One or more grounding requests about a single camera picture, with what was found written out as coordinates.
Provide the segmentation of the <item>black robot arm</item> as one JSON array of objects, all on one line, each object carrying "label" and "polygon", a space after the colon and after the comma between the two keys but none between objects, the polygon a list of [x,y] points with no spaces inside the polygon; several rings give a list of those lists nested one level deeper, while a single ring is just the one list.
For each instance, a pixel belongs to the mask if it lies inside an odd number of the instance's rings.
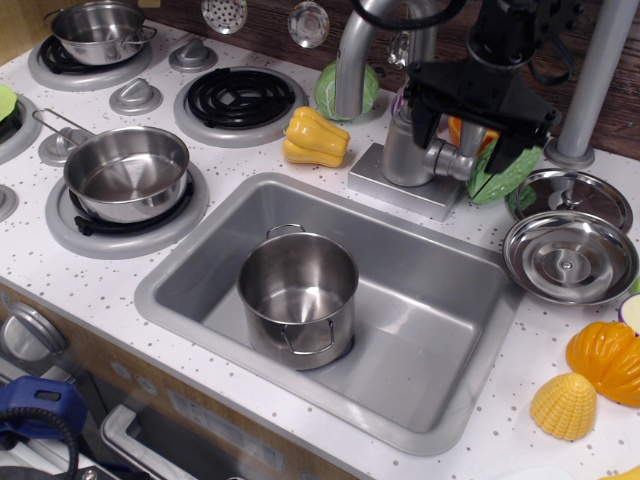
[{"label": "black robot arm", "polygon": [[545,43],[562,49],[560,35],[575,27],[582,11],[578,1],[483,2],[467,36],[466,58],[409,67],[414,144],[429,148],[448,115],[498,132],[486,167],[491,174],[544,146],[561,114],[527,86],[521,70]]}]

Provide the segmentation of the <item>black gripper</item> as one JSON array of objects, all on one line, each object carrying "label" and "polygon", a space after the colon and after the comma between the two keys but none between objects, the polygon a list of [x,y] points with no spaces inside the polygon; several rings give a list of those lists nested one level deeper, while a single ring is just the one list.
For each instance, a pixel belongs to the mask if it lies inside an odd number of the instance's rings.
[{"label": "black gripper", "polygon": [[468,56],[450,62],[413,62],[408,67],[405,98],[413,141],[427,149],[442,115],[500,132],[486,172],[503,173],[523,153],[544,143],[559,124],[560,111],[532,90],[521,76],[536,48],[514,52],[470,44]]}]

